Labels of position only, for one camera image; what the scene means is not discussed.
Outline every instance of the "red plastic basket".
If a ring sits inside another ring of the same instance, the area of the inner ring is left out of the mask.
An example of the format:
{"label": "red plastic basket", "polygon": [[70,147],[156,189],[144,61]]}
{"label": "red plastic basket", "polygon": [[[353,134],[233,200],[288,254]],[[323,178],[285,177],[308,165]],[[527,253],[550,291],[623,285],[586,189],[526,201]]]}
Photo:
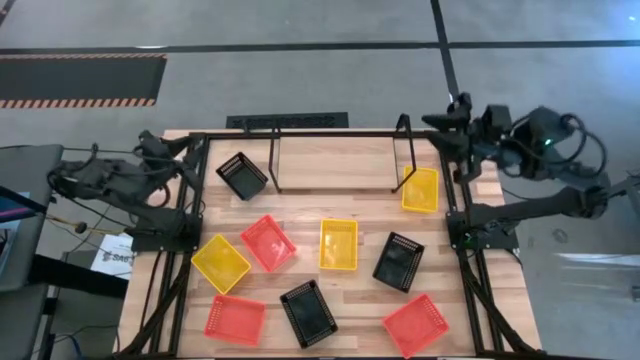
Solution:
{"label": "red plastic basket", "polygon": [[257,346],[264,324],[263,303],[226,295],[216,295],[204,334],[234,344]]}
{"label": "red plastic basket", "polygon": [[426,294],[411,300],[382,322],[405,359],[449,330],[449,325]]}
{"label": "red plastic basket", "polygon": [[272,272],[296,252],[270,215],[263,216],[242,233],[242,240],[262,267]]}

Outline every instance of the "yellow basket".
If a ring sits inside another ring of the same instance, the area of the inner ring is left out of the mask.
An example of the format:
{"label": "yellow basket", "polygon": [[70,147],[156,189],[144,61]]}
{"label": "yellow basket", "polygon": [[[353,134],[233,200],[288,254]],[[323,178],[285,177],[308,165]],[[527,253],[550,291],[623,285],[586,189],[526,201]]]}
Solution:
{"label": "yellow basket", "polygon": [[251,269],[251,264],[220,234],[209,240],[191,263],[223,295]]}
{"label": "yellow basket", "polygon": [[[412,166],[404,167],[404,178]],[[409,211],[432,213],[438,211],[438,171],[417,168],[416,173],[402,187],[402,208]]]}
{"label": "yellow basket", "polygon": [[358,268],[358,222],[323,219],[320,235],[321,269]]}

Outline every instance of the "black basket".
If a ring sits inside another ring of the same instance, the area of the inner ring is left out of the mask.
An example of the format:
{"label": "black basket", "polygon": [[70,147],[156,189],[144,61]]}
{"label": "black basket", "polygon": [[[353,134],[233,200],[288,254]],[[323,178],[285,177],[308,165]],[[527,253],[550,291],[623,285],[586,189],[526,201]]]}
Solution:
{"label": "black basket", "polygon": [[408,293],[423,252],[424,246],[392,232],[380,254],[373,277]]}
{"label": "black basket", "polygon": [[267,177],[242,152],[237,153],[216,172],[238,197],[247,201],[264,189]]}
{"label": "black basket", "polygon": [[280,296],[300,347],[305,349],[338,330],[315,280]]}

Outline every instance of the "gray floor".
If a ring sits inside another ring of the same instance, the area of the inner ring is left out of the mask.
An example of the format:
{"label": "gray floor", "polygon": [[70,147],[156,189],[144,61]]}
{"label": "gray floor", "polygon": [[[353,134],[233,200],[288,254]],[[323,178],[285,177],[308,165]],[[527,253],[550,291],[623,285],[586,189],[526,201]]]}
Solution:
{"label": "gray floor", "polygon": [[[440,2],[450,42],[640,40],[639,1]],[[428,0],[17,0],[0,28],[0,48],[432,42],[434,24]],[[608,146],[613,181],[640,168],[640,48],[454,49],[451,55],[477,115],[487,103],[510,105],[514,117],[540,104],[574,112]],[[417,127],[420,115],[442,112],[448,101],[439,50],[170,54],[156,106],[0,110],[0,146],[98,142],[129,149],[143,129],[221,128],[227,115],[241,114],[348,111],[352,127],[389,127],[405,112]],[[588,148],[585,162],[597,161]],[[502,180],[524,196],[561,188]],[[51,212],[88,223],[98,218],[66,202]],[[108,213],[126,219],[117,210]],[[625,199],[613,200],[596,221],[558,216],[519,226],[545,349],[637,358],[640,303],[632,301],[630,287],[640,285],[638,230]],[[39,252],[59,257],[77,244],[48,225]]]}

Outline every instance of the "wooden tabletop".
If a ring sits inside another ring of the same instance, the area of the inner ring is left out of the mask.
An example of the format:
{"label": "wooden tabletop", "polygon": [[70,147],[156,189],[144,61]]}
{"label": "wooden tabletop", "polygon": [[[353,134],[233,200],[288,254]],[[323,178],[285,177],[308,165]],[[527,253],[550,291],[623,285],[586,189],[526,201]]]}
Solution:
{"label": "wooden tabletop", "polygon": [[[165,138],[177,138],[188,132],[168,130],[165,132]],[[415,140],[414,146],[418,166],[437,169],[440,172],[440,162],[435,148],[426,139]],[[401,176],[402,168],[410,164],[409,144],[407,140],[395,140],[393,147],[397,158],[397,173]],[[382,326],[382,318],[422,293],[426,293],[434,301],[449,323],[450,330],[416,356],[475,354],[458,261],[448,245],[444,222],[448,206],[442,176],[439,183],[439,209],[432,214],[404,211],[401,208],[401,192],[392,194],[388,190],[335,189],[291,190],[278,194],[271,180],[260,194],[251,201],[244,202],[238,199],[215,173],[217,167],[239,151],[247,155],[269,176],[268,140],[212,142],[204,183],[203,200],[206,210],[201,245],[206,244],[215,234],[222,234],[251,263],[249,273],[228,295],[266,304],[262,338],[258,347],[248,347],[204,336],[203,329],[209,308],[217,291],[192,267],[178,356],[400,356],[399,350]],[[483,168],[483,175],[471,185],[474,201],[492,205],[502,204],[502,192],[495,167],[489,164]],[[388,173],[388,169],[380,170],[380,176],[388,176]],[[348,179],[352,175],[341,172],[336,176]],[[175,181],[170,185],[177,188]],[[240,238],[242,231],[265,214],[273,216],[297,247],[296,256],[274,273],[267,273],[262,269]],[[358,221],[356,271],[318,268],[320,221],[324,218]],[[372,278],[380,252],[391,231],[425,246],[409,294]],[[496,305],[522,338],[531,346],[539,348],[540,341],[520,265],[504,250],[488,250],[485,256]],[[138,255],[135,260],[119,327],[123,346],[131,341],[139,329],[155,257],[155,253],[144,253]],[[164,255],[158,266],[148,315],[157,301],[163,262]],[[180,261],[176,261],[174,274],[177,273],[179,263]],[[302,350],[279,297],[311,279],[318,283],[339,330],[310,348]],[[479,303],[478,308],[485,345],[490,349],[486,314]],[[166,349],[168,345],[173,308],[169,309],[167,315],[160,343],[161,350]]]}

